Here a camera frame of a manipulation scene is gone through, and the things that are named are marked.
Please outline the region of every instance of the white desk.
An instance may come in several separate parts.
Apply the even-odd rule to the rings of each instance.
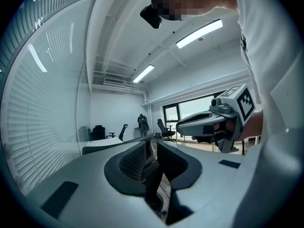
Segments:
[[[123,141],[121,141],[119,138],[108,138],[108,139],[101,139],[101,140],[95,140],[95,141],[90,141],[86,144],[86,146],[88,147],[96,147],[96,146],[107,146],[107,145],[112,145],[112,144],[118,144],[118,143],[122,143]]]

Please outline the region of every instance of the floor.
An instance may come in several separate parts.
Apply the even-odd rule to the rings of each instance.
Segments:
[[[161,140],[161,139],[153,138],[151,140],[152,147],[154,148],[154,150],[156,151],[156,153],[157,153],[157,142],[159,140]],[[218,149],[218,147],[216,145],[214,145],[212,147],[212,144],[195,143],[195,142],[188,142],[188,141],[184,142],[183,140],[177,141],[177,143],[181,144],[181,145],[185,145],[185,146],[191,147],[191,148],[200,149],[200,150],[206,150],[206,151],[212,151],[213,150],[214,152],[220,152],[220,150]],[[252,145],[254,145],[254,144],[255,144],[254,142],[246,142],[245,143],[245,147],[244,147],[245,155],[246,155],[249,147],[252,146]],[[242,148],[243,148],[242,143],[241,142],[237,142],[237,143],[235,143],[234,146],[237,149],[239,149],[239,151],[231,153],[231,154],[242,155]],[[163,222],[165,222],[166,218],[167,218],[168,209],[169,209],[170,194],[171,194],[170,182],[168,181],[168,179],[166,178],[165,175],[163,175],[163,177],[162,177],[161,184],[158,187],[157,192],[163,198],[163,208],[162,208],[161,219],[163,220]]]

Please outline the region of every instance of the office chair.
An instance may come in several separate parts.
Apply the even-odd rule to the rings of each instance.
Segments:
[[[161,119],[157,120],[157,125],[161,129],[161,135],[162,135],[162,137],[168,138],[168,141],[174,142],[172,139],[170,139],[170,137],[172,137],[173,135],[175,135],[175,131],[171,131],[171,128],[165,128],[165,126],[163,125]]]
[[[105,139],[105,128],[102,125],[97,125],[91,132],[92,141]]]
[[[120,134],[119,134],[119,136],[118,136],[118,138],[119,138],[121,141],[123,141],[124,131],[125,131],[125,129],[126,129],[127,127],[128,127],[128,124],[123,125],[123,129],[122,129],[122,131],[120,132]]]

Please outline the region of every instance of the ceiling light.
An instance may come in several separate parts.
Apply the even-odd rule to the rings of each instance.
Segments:
[[[40,59],[37,55],[37,52],[36,52],[35,48],[33,47],[33,45],[29,44],[28,49],[29,49],[30,53],[32,54],[32,56],[33,56],[35,62],[37,63],[38,67],[41,69],[41,71],[44,72],[44,73],[47,73],[47,70],[43,66],[42,62],[40,61]]]
[[[194,40],[216,30],[223,27],[223,23],[222,20],[218,19],[213,21],[210,24],[207,24],[205,26],[203,26],[202,28],[199,28],[198,30],[192,32],[191,34],[187,35],[186,37],[184,37],[183,39],[181,39],[180,41],[178,41],[176,43],[176,45],[179,47],[179,49],[183,48],[185,45],[193,42]]]
[[[143,77],[145,77],[151,70],[154,69],[154,66],[149,65],[145,70],[143,70],[136,79],[133,80],[133,83],[138,83]]]

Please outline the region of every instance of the ceiling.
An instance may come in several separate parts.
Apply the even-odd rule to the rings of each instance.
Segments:
[[[133,81],[149,64],[155,66],[141,85],[148,86],[155,79],[168,76],[179,67],[191,67],[189,61],[220,50],[239,41],[238,15],[225,9],[185,21],[163,19],[159,29],[153,29],[140,17],[141,10],[151,0],[115,0],[103,24],[99,41],[93,84],[102,84],[104,77]],[[222,19],[223,27],[179,49],[176,42],[187,34]]]

